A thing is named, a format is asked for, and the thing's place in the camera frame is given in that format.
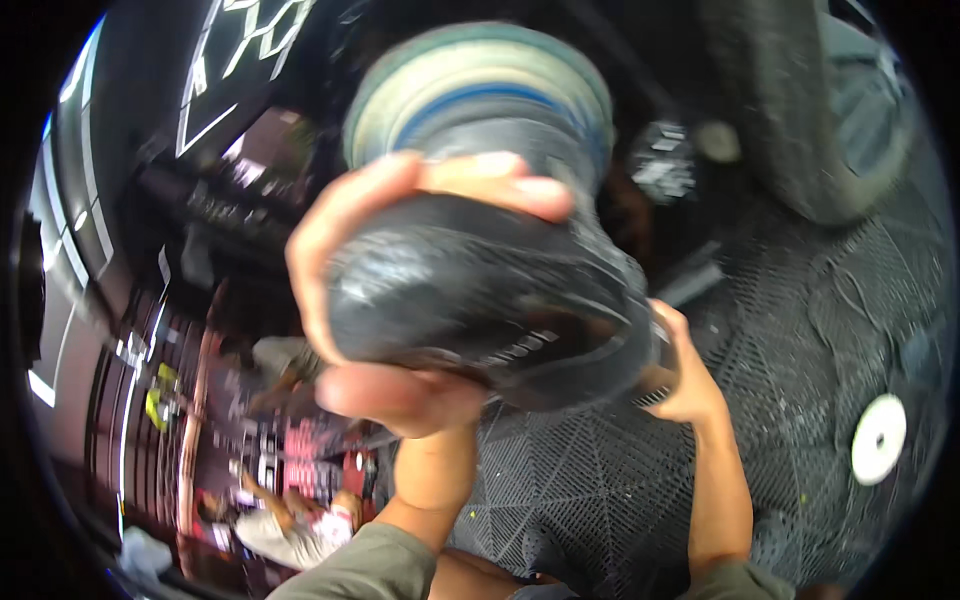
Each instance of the black rubber object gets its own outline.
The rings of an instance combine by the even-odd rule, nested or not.
[[[806,219],[839,226],[866,216],[902,175],[913,119],[895,124],[884,159],[866,177],[845,163],[830,108],[829,73],[812,0],[706,0],[708,45],[746,132],[760,178]]]
[[[333,340],[350,360],[457,372],[527,410],[626,394],[660,347],[642,275],[577,225],[447,195],[388,207],[334,256]]]

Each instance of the white shirt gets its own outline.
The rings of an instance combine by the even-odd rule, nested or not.
[[[299,521],[284,535],[270,511],[253,511],[241,516],[233,531],[252,552],[301,571],[322,563],[339,547]]]

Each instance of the black mesh surface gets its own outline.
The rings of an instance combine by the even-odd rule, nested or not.
[[[946,427],[939,367],[953,323],[943,314],[953,238],[933,161],[921,148],[911,177],[848,230],[753,199],[728,232],[729,278],[684,310],[730,404],[756,509],[753,560],[797,586],[864,573]],[[938,375],[904,383],[901,349],[921,334],[932,340],[926,372]],[[850,471],[852,434],[891,387],[907,411],[906,446],[893,473],[862,487]],[[629,403],[530,415],[494,404],[479,441],[454,546],[522,574],[524,531],[538,522],[597,596],[684,591],[694,453],[685,426]]]

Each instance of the gray sleeve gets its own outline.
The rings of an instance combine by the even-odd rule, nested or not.
[[[721,563],[693,582],[683,600],[793,600],[793,586],[755,564]]]
[[[275,589],[269,600],[424,600],[437,557],[420,540],[368,523],[347,545]]]

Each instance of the white disc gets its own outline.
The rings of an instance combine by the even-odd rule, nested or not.
[[[873,486],[890,474],[906,439],[906,413],[900,399],[884,394],[867,406],[853,434],[851,467],[863,486]]]

